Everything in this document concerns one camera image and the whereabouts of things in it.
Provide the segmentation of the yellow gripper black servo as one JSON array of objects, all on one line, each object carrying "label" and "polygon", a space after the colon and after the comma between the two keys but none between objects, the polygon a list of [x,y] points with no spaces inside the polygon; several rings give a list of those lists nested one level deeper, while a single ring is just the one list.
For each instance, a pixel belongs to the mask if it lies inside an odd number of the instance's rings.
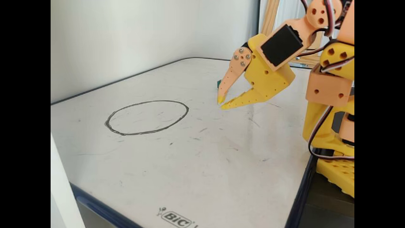
[{"label": "yellow gripper black servo", "polygon": [[217,104],[224,103],[229,89],[245,70],[245,78],[252,87],[226,102],[221,109],[228,110],[266,102],[287,88],[295,79],[295,74],[288,64],[272,71],[259,55],[257,46],[265,39],[264,34],[255,35],[247,42],[251,50],[248,47],[240,47],[234,51],[229,68],[218,85]]}]

